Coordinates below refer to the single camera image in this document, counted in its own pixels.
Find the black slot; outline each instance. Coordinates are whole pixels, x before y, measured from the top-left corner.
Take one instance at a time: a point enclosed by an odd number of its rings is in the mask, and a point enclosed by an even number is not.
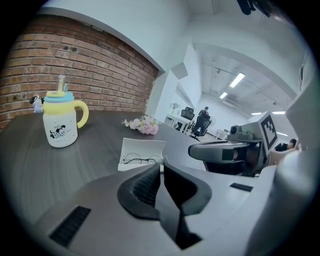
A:
[[[77,206],[49,237],[59,245],[67,247],[90,212],[89,208]]]
[[[238,189],[238,190],[248,191],[248,192],[251,192],[251,190],[254,188],[253,186],[247,186],[247,185],[242,185],[242,184],[238,184],[238,183],[232,183],[230,185],[230,187]]]

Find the white wall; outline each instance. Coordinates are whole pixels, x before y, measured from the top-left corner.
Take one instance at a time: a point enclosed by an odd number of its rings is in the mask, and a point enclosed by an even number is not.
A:
[[[161,70],[168,69],[169,49],[189,20],[180,0],[50,0],[40,13],[66,16],[110,32]]]
[[[198,116],[198,113],[205,107],[209,107],[210,116],[216,120],[215,125],[208,128],[208,132],[213,135],[217,135],[218,129],[230,131],[231,126],[243,125],[249,119],[234,108],[222,104],[220,99],[206,94],[202,94],[195,110],[195,116]]]
[[[191,106],[196,107],[202,94],[201,86],[201,65],[199,54],[189,44],[183,60],[188,75],[179,80],[185,94],[187,95]]]

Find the desk surface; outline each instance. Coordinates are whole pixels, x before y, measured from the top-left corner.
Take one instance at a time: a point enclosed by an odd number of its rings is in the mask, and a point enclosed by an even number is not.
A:
[[[160,124],[156,135],[146,135],[121,124],[141,113],[90,111],[78,138],[64,148],[47,141],[42,114],[14,118],[0,133],[0,174],[16,213],[34,224],[52,205],[84,184],[117,173],[123,138],[166,141],[163,156],[169,162],[202,169],[203,163],[188,155],[198,143],[171,127]]]

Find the white ceiling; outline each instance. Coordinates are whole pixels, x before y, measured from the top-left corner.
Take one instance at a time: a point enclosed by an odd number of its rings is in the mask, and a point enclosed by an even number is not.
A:
[[[204,94],[219,96],[226,92],[225,100],[234,103],[235,109],[248,117],[251,113],[265,111],[286,111],[292,100],[267,77],[256,70],[225,56],[200,52],[201,82]],[[234,88],[229,85],[239,73],[244,79]],[[274,115],[276,130],[296,138],[297,135],[285,115]]]
[[[250,25],[259,26],[262,29],[283,30],[288,32],[294,29],[274,18],[267,18],[259,10],[244,15],[239,7],[237,0],[182,0],[191,14],[195,16],[214,16],[224,15],[237,17],[239,22],[250,20]],[[286,53],[283,45],[282,54]],[[285,111],[290,106],[292,100],[270,79],[257,72],[256,70],[225,56],[216,53],[202,51],[199,52],[201,59],[201,86],[205,94],[216,97],[226,92],[225,99],[231,100],[235,109],[251,117],[251,113],[265,111]],[[229,84],[235,79],[239,72],[245,74],[245,78],[235,87]],[[296,138],[297,135],[285,115],[274,115],[273,121],[276,130],[287,134],[288,137],[279,136],[282,140]]]

